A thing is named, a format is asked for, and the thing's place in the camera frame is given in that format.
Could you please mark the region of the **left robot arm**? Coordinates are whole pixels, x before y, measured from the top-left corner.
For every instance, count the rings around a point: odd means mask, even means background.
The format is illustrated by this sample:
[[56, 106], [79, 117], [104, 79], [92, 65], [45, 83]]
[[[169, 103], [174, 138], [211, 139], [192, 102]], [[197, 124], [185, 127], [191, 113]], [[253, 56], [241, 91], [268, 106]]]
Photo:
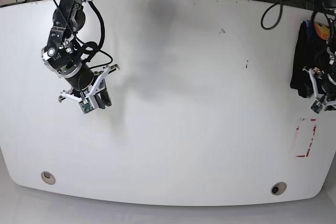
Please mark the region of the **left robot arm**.
[[314, 113], [334, 111], [335, 0], [297, 1], [310, 3], [313, 9], [299, 28], [290, 87], [312, 99]]

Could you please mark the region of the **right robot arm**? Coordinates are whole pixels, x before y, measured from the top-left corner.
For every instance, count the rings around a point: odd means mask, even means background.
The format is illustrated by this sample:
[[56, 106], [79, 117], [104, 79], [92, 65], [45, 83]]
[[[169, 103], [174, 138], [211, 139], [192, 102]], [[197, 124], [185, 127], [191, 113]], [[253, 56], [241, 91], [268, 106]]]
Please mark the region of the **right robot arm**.
[[[86, 16], [83, 4], [87, 2], [100, 24], [99, 42], [81, 41], [77, 34], [83, 28]], [[70, 84], [70, 90], [62, 91], [59, 102], [74, 100], [83, 114], [112, 105], [105, 78], [119, 69], [113, 58], [102, 50], [106, 30], [103, 18], [93, 0], [60, 0], [53, 13], [53, 26], [47, 45], [41, 51], [45, 66]], [[108, 56], [105, 64], [88, 66], [97, 53]]]

